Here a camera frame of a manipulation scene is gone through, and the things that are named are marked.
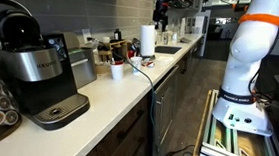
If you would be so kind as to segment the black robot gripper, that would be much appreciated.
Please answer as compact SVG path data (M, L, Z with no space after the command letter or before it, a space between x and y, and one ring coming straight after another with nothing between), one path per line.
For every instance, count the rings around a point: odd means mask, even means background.
M156 30L159 28L159 25L161 25L162 31L166 31L168 24L168 16L166 12L168 10L168 6L168 0L156 0L155 9L153 11L153 22Z

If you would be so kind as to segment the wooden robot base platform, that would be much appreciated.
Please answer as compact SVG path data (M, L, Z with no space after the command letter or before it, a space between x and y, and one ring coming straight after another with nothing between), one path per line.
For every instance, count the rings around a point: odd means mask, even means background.
M226 128L212 116L217 90L208 91L193 156L279 156L279 141Z

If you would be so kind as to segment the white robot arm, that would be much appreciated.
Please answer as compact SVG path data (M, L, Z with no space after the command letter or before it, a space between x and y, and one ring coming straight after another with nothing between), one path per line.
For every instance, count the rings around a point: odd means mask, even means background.
M273 126L254 84L279 30L279 0L252 0L238 23L212 114L227 128L270 136Z

